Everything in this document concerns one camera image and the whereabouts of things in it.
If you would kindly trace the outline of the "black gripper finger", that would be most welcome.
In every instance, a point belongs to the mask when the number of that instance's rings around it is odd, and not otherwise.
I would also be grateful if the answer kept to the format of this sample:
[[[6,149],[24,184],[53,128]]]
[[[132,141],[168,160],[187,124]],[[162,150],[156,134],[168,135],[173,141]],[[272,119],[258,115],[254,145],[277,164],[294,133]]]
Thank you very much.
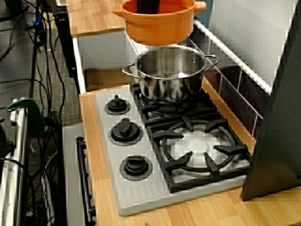
[[[146,0],[146,12],[158,12],[160,0]]]

